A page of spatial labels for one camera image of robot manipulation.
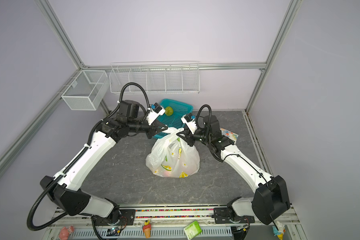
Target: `yellow ball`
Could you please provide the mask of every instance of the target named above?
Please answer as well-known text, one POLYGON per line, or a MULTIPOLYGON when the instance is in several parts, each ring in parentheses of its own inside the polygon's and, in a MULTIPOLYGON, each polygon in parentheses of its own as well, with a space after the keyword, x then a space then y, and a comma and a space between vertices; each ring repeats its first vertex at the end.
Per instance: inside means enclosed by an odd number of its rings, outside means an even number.
POLYGON ((171 108, 171 107, 166 107, 165 108, 165 114, 167 115, 167 116, 171 116, 172 114, 173 114, 173 108, 171 108))

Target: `white plastic bag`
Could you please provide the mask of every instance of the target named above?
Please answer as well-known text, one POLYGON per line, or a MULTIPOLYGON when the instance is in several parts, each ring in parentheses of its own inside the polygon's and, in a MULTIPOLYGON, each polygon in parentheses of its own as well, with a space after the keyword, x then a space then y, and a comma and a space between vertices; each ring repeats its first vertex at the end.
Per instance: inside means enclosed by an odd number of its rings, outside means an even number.
POLYGON ((167 136, 158 139, 145 164, 154 175, 160 177, 187 177, 197 173, 200 157, 195 146, 190 147, 176 134, 184 128, 169 127, 167 136))

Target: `white wire basket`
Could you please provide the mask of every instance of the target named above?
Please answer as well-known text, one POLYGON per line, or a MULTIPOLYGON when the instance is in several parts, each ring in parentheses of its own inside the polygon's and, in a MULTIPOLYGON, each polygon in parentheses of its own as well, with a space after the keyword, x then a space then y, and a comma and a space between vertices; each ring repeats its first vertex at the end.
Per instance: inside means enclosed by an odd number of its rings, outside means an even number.
POLYGON ((82 70, 61 97, 72 110, 96 110, 109 88, 103 70, 82 70))
MULTIPOLYGON (((130 82, 140 84, 147 93, 199 93, 198 62, 111 63, 110 91, 120 93, 130 82)), ((141 93, 130 86, 125 93, 141 93)))

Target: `white wall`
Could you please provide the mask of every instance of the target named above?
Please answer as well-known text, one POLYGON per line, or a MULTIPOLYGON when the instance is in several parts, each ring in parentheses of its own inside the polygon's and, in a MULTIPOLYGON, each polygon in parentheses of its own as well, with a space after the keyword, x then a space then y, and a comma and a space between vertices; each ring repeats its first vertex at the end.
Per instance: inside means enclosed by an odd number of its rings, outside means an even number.
POLYGON ((308 239, 360 239, 360 1, 304 0, 250 116, 308 239))
POLYGON ((33 0, 0 1, 0 156, 75 70, 33 0))
MULTIPOLYGON (((61 170, 84 146, 92 127, 103 118, 97 111, 72 111, 61 102, 0 179, 0 239, 39 240, 45 230, 30 231, 26 219, 42 193, 45 176, 61 170)), ((39 205, 34 224, 51 220, 56 205, 48 197, 39 205)))
MULTIPOLYGON (((195 110, 209 104, 212 109, 245 109, 252 91, 260 77, 259 69, 202 70, 200 71, 200 93, 147 94, 150 103, 170 98, 191 104, 195 110)), ((120 95, 106 93, 104 100, 110 109, 117 106, 120 95)), ((142 94, 125 93, 123 99, 138 101, 145 106, 142 94)))
POLYGON ((290 0, 51 0, 89 66, 265 62, 290 0))

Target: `teal plastic basket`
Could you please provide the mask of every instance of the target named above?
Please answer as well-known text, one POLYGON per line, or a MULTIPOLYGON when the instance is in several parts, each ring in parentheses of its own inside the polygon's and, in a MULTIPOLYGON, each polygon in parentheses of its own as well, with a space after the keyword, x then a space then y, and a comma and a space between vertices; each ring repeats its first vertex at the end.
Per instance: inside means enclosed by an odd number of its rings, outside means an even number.
MULTIPOLYGON (((182 103, 179 101, 175 101, 172 99, 163 99, 160 102, 160 105, 164 108, 171 107, 173 109, 173 114, 171 116, 167 116, 165 113, 162 116, 159 116, 157 119, 159 122, 167 125, 168 127, 176 127, 181 128, 184 127, 184 123, 181 121, 182 116, 187 113, 191 113, 193 111, 193 107, 187 103, 182 103)), ((154 138, 162 138, 168 133, 161 132, 156 134, 154 138)))

